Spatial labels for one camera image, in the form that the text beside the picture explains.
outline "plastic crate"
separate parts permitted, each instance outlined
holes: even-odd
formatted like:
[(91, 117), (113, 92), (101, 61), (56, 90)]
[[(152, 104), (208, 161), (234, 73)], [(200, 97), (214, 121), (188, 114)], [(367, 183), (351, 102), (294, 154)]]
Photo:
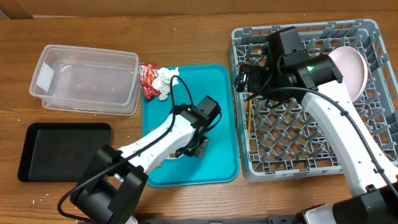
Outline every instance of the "plastic crate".
[[(303, 46), (313, 56), (341, 46), (354, 47), (368, 63), (368, 84), (354, 105), (374, 139), (394, 165), (398, 164), (397, 82), (376, 22), (317, 22), (281, 26), (238, 28), (232, 32), (229, 61), (232, 79), (244, 63), (263, 65), (261, 47), (267, 35), (295, 26)], [(236, 93), (239, 148), (244, 177), (251, 182), (298, 179), (313, 175), (339, 174), (342, 168), (315, 120), (291, 99), (268, 109), (260, 96), (253, 99), (248, 118), (250, 93)], [(251, 121), (250, 138), (247, 122)]]

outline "transparent container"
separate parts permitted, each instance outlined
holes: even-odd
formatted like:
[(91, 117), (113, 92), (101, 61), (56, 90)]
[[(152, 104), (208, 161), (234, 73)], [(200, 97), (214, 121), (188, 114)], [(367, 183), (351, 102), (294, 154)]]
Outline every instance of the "transparent container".
[(29, 92), (47, 109), (132, 115), (141, 92), (138, 63), (134, 53), (48, 45)]

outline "sticker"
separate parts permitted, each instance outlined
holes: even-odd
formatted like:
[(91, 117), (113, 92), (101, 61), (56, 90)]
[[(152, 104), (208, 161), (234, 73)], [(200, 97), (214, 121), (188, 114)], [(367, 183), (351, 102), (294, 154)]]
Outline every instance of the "sticker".
[(44, 91), (49, 91), (53, 74), (54, 70), (46, 63), (43, 63), (42, 68), (40, 69), (39, 77), (36, 81), (36, 85), (38, 85)]

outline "red snack wrapper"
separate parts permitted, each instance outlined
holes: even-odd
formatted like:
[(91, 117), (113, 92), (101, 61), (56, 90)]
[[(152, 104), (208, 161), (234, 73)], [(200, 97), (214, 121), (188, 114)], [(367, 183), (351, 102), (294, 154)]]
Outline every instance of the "red snack wrapper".
[(141, 82), (142, 91), (145, 99), (150, 100), (154, 95), (160, 96), (160, 92), (152, 87), (152, 83), (157, 77), (157, 65), (148, 63), (140, 63), (139, 80)]

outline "crumpled tissue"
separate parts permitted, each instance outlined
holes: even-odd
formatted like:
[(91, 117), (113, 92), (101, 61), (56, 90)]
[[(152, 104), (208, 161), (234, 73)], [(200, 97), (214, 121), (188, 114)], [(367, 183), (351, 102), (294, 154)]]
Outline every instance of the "crumpled tissue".
[[(173, 75), (180, 75), (178, 67), (174, 70), (168, 68), (161, 68), (157, 71), (157, 78), (152, 83), (152, 87), (160, 92), (159, 100), (166, 100), (170, 93), (170, 79)], [(178, 84), (176, 78), (173, 80), (173, 86)]]

